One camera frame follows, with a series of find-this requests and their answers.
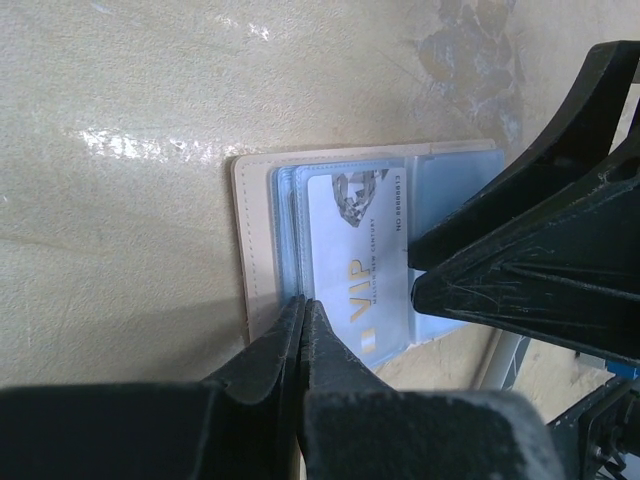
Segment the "white VIP credit card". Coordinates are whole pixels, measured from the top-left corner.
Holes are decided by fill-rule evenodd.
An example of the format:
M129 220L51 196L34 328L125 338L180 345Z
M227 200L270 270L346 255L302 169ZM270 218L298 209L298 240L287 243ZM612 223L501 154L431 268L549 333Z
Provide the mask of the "white VIP credit card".
M409 343L406 171L307 182L313 296L339 339L373 366Z

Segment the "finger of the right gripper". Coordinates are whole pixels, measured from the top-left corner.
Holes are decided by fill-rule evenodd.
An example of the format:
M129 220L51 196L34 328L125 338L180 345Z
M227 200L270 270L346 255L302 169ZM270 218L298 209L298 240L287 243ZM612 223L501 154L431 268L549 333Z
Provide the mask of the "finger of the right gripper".
M419 277L420 313L639 360L639 158L508 222Z
M609 153L639 61L639 43L594 45L565 100L533 143L494 180L409 244L429 271L576 182Z

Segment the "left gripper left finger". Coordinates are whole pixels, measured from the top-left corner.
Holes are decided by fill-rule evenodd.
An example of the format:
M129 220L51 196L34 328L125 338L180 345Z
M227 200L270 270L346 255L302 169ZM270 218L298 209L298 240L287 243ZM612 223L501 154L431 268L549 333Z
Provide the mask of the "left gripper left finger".
M195 382L6 388L5 479L293 479L306 301Z

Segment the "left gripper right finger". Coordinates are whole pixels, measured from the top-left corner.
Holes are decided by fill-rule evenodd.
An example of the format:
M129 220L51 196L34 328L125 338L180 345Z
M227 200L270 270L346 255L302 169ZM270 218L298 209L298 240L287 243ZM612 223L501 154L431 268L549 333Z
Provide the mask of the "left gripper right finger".
M555 447L522 396L505 391L396 391L333 333L310 301L300 430L310 479L552 479Z

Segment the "beige card holder wallet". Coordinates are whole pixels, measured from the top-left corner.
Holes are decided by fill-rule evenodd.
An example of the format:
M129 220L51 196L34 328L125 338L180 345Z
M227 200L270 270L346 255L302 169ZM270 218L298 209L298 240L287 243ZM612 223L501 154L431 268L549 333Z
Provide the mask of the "beige card holder wallet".
M490 140L242 156L231 167L249 335L320 301L367 366L459 327L416 312L408 247L505 166Z

